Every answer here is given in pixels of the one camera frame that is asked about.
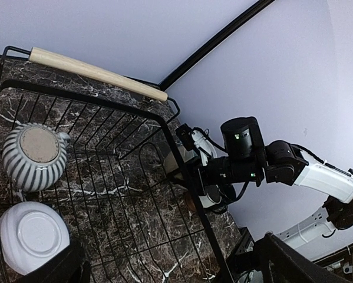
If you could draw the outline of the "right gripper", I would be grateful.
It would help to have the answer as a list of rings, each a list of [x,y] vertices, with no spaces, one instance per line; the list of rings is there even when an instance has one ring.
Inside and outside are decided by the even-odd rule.
[[[208,160],[204,166],[200,157],[194,157],[190,160],[190,176],[199,189],[246,182],[255,182],[259,186],[264,179],[264,172],[263,166],[252,159],[238,161],[218,157]]]

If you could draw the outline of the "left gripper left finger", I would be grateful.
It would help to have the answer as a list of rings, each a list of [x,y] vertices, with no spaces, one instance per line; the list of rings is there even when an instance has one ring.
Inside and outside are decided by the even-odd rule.
[[[91,262],[84,245],[72,241],[53,259],[17,282],[90,282]]]

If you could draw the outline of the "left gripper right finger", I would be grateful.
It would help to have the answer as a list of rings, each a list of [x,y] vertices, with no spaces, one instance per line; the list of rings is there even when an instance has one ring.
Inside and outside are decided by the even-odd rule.
[[[314,264],[281,241],[267,233],[258,241],[259,270],[264,282],[345,282],[346,280]]]

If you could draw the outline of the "white ceramic bowl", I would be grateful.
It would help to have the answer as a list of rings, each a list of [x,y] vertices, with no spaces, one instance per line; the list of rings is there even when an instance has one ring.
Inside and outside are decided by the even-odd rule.
[[[27,275],[70,244],[70,234],[60,215],[39,202],[21,202],[0,217],[1,248],[6,264]]]

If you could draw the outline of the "beige ceramic bowl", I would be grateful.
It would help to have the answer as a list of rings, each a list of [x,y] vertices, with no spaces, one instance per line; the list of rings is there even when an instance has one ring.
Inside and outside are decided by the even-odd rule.
[[[179,146],[178,150],[185,163],[196,156],[194,151],[188,151],[184,146]],[[173,152],[169,152],[169,154],[166,156],[163,162],[163,166],[166,171],[167,179],[176,187],[187,190],[185,182],[183,180],[183,175],[180,172],[173,173],[173,171],[179,168],[179,165],[177,164],[176,159],[174,158]]]

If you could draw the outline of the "striped grey white bowl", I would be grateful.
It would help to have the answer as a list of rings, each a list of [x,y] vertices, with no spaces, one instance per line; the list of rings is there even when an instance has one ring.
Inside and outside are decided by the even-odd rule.
[[[4,169],[17,191],[40,192],[54,185],[67,165],[69,134],[40,123],[16,126],[5,138]]]

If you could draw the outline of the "white cup brown band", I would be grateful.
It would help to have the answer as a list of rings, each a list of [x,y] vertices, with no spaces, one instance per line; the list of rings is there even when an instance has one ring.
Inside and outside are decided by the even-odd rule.
[[[217,185],[206,186],[204,189],[206,194],[204,196],[199,196],[199,199],[205,209],[212,208],[214,205],[218,205],[221,203],[222,197],[219,192],[219,187]],[[196,212],[197,209],[190,193],[185,192],[183,194],[183,197],[184,203],[187,206],[188,210]]]

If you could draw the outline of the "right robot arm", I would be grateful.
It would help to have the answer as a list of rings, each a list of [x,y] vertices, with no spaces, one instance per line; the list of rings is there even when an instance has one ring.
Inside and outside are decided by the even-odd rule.
[[[201,128],[193,127],[187,148],[196,152],[193,176],[205,209],[220,212],[243,199],[250,185],[262,183],[307,188],[325,200],[305,219],[277,236],[309,259],[307,248],[321,239],[353,227],[353,171],[341,170],[306,147],[284,140],[263,141],[254,117],[239,117],[221,125],[224,154]]]

